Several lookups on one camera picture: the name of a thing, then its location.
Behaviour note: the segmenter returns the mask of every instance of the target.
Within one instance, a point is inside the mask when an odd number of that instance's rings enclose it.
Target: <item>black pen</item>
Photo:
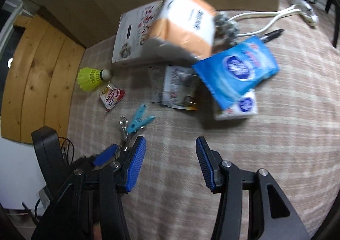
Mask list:
[[[263,43],[266,43],[268,41],[271,41],[273,40],[274,38],[277,38],[279,37],[282,33],[283,33],[284,29],[279,29],[279,30],[274,30],[274,31],[271,31],[265,35],[263,35],[262,37],[260,37],[260,40],[263,42]]]

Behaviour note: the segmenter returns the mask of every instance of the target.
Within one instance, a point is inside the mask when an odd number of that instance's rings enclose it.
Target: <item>blue tissue packet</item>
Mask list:
[[[256,36],[197,62],[193,69],[223,110],[279,71],[273,54]]]

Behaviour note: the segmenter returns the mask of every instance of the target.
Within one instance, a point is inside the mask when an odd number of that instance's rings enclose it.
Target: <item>teal clothespin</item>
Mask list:
[[[126,129],[128,134],[138,131],[141,127],[145,127],[156,118],[155,116],[152,115],[142,120],[146,107],[147,106],[143,104],[136,111],[135,116],[133,116],[132,120],[128,123]]]

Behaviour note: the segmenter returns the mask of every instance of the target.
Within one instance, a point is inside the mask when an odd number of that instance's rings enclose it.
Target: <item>blue logo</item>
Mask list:
[[[253,108],[253,100],[249,97],[244,98],[243,100],[239,100],[238,106],[240,107],[242,112],[248,112]]]
[[[249,81],[254,77],[254,69],[251,64],[238,59],[236,56],[225,57],[223,66],[240,81]]]

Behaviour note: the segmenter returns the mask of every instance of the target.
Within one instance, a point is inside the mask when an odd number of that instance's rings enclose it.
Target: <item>checkered cloth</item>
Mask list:
[[[288,6],[283,1],[280,8]],[[210,239],[219,195],[205,186],[195,153],[198,136],[241,169],[266,168],[310,235],[318,229],[340,183],[340,52],[331,45],[334,17],[316,12],[316,29],[300,16],[285,17],[272,27],[285,29],[266,44],[280,72],[256,87],[259,115],[248,120],[216,122],[211,108],[185,111],[152,104],[147,66],[115,69],[112,81],[126,95],[108,113],[98,92],[83,92],[75,84],[68,136],[77,156],[120,143],[119,117],[130,120],[141,103],[156,116],[144,133],[147,152],[137,185],[123,197],[132,239]],[[256,31],[268,22],[242,20],[241,32]],[[114,39],[88,48],[80,68],[111,67]],[[200,88],[201,100],[211,101]],[[244,193],[241,239],[247,235],[247,198]]]

